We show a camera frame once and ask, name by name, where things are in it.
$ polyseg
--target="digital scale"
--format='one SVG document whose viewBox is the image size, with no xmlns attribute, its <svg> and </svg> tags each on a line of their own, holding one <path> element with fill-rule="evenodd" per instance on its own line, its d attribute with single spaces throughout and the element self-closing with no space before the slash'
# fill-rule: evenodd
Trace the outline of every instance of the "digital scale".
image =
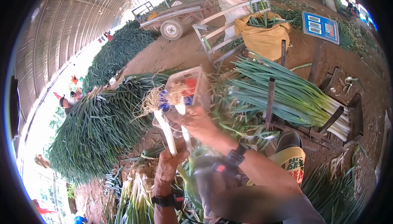
<svg viewBox="0 0 393 224">
<path fill-rule="evenodd" d="M 316 40 L 311 70 L 307 79 L 309 82 L 314 83 L 315 76 L 318 73 L 323 42 L 330 41 L 334 44 L 340 44 L 340 37 L 338 36 L 338 24 L 335 20 L 330 18 L 305 11 L 302 12 L 302 18 L 303 33 L 319 38 Z"/>
<path fill-rule="evenodd" d="M 303 33 L 340 44 L 337 22 L 316 14 L 303 11 Z"/>
</svg>

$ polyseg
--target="white plastic basket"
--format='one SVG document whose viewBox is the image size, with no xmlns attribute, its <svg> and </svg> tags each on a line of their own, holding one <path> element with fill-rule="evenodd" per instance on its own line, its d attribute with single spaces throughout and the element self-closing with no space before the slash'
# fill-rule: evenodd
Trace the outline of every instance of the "white plastic basket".
<svg viewBox="0 0 393 224">
<path fill-rule="evenodd" d="M 184 70 L 182 72 L 172 74 L 165 85 L 165 89 L 172 84 L 180 83 L 184 79 L 197 79 L 193 104 L 202 106 L 206 111 L 210 106 L 210 81 L 206 74 L 203 72 L 202 66 L 194 67 Z M 159 128 L 160 124 L 157 119 L 153 119 L 153 126 Z"/>
</svg>

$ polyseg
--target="bundle of green onions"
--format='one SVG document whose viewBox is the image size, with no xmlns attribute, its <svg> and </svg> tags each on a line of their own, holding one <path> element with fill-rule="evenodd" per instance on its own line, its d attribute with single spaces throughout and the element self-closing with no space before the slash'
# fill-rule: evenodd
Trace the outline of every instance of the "bundle of green onions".
<svg viewBox="0 0 393 224">
<path fill-rule="evenodd" d="M 81 99 L 50 147 L 52 169 L 75 184 L 110 172 L 119 157 L 139 143 L 152 126 L 150 117 L 136 118 L 145 93 L 165 84 L 176 72 L 170 69 L 125 76 L 115 90 L 95 89 Z"/>
<path fill-rule="evenodd" d="M 247 25 L 258 27 L 258 28 L 271 28 L 276 23 L 292 23 L 292 22 L 293 20 L 284 20 L 281 18 L 276 18 L 275 15 L 273 15 L 272 20 L 269 20 L 267 17 L 267 13 L 264 13 L 261 17 L 250 17 L 250 19 L 248 19 Z"/>
<path fill-rule="evenodd" d="M 254 60 L 239 57 L 235 65 L 235 70 L 246 78 L 230 80 L 234 86 L 230 96 L 253 105 L 245 109 L 239 107 L 235 110 L 237 113 L 267 108 L 270 77 L 276 79 L 273 113 L 295 126 L 322 127 L 342 105 L 311 82 L 258 54 Z M 344 107 L 344 113 L 328 129 L 343 141 L 347 140 L 351 130 L 348 113 L 348 108 Z"/>
<path fill-rule="evenodd" d="M 114 191 L 110 191 L 108 194 L 108 200 L 106 202 L 104 208 L 105 222 L 101 220 L 101 224 L 114 224 L 115 216 L 117 213 L 117 203 L 116 203 L 117 196 L 115 195 Z"/>
<path fill-rule="evenodd" d="M 153 224 L 153 185 L 145 174 L 135 173 L 123 183 L 115 224 Z"/>
</svg>

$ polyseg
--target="yellow bag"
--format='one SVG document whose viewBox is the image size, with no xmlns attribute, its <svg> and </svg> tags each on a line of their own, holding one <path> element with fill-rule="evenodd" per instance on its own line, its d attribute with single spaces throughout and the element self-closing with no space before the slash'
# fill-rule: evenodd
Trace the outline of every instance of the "yellow bag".
<svg viewBox="0 0 393 224">
<path fill-rule="evenodd" d="M 147 20 L 151 20 L 151 19 L 156 18 L 156 17 L 157 17 L 157 12 L 153 11 L 153 13 L 149 16 L 149 18 Z"/>
<path fill-rule="evenodd" d="M 276 23 L 271 28 L 258 28 L 248 26 L 250 17 L 262 17 L 264 13 L 248 15 L 243 19 L 235 19 L 235 34 L 241 34 L 246 47 L 264 58 L 275 61 L 281 57 L 281 41 L 286 40 L 285 50 L 289 46 L 289 36 L 287 30 L 289 23 Z M 281 18 L 280 15 L 268 12 L 268 19 L 273 20 L 273 16 Z"/>
</svg>

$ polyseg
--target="tire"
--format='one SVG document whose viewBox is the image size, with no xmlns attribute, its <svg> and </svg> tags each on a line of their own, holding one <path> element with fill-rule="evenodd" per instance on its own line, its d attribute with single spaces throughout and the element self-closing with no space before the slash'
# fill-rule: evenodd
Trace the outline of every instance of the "tire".
<svg viewBox="0 0 393 224">
<path fill-rule="evenodd" d="M 178 20 L 168 19 L 161 24 L 162 36 L 167 40 L 178 40 L 183 35 L 183 26 Z"/>
<path fill-rule="evenodd" d="M 180 23 L 183 25 L 189 25 L 192 24 L 193 22 L 194 22 L 194 17 L 189 17 L 187 19 L 180 20 Z"/>
</svg>

